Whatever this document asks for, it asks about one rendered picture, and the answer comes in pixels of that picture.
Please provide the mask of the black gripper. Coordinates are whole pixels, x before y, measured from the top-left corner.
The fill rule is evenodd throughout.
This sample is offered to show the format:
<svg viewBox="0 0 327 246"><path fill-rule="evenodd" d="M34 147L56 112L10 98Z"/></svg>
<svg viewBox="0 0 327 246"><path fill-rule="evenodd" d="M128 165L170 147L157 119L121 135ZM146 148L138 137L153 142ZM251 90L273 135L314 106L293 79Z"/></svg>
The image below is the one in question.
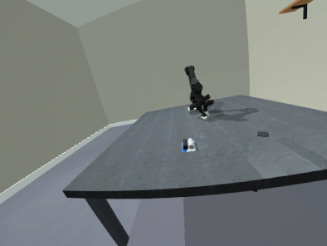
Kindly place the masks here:
<svg viewBox="0 0 327 246"><path fill-rule="evenodd" d="M193 110L194 109L194 107L196 107L197 109L196 110L198 110L198 111L200 111L201 112L201 114L204 116L204 114L203 114L203 110L202 110L202 106L203 106L203 109L204 109L204 112L205 111L207 111L207 106L210 106L211 104L214 104L215 102L214 102L214 100L210 100L210 101L207 101L207 102L205 102L205 101L201 101L201 103L198 103L198 97L202 97L202 95L197 95L195 98L196 98L196 100L195 101L197 101L197 103L193 103L193 104L191 104L191 106L189 107L189 109L190 110Z"/></svg>

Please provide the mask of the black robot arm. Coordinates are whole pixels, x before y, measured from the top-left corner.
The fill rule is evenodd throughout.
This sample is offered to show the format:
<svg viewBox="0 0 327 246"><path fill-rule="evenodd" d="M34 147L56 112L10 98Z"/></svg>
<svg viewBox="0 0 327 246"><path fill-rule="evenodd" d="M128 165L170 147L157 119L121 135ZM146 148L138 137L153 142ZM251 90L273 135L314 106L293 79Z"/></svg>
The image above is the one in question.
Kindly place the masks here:
<svg viewBox="0 0 327 246"><path fill-rule="evenodd" d="M202 95L202 89L203 89L203 85L199 82L199 80L196 78L195 73L194 73L194 66L186 66L184 68L184 70L186 71L186 75L188 76L189 79L189 85L191 86L191 96L190 96L190 100L193 103L197 103L197 101L195 101L195 97L197 95ZM206 96L202 96L202 97L198 97L198 103L201 103L201 101L209 101L210 99L210 95L206 95Z"/></svg>

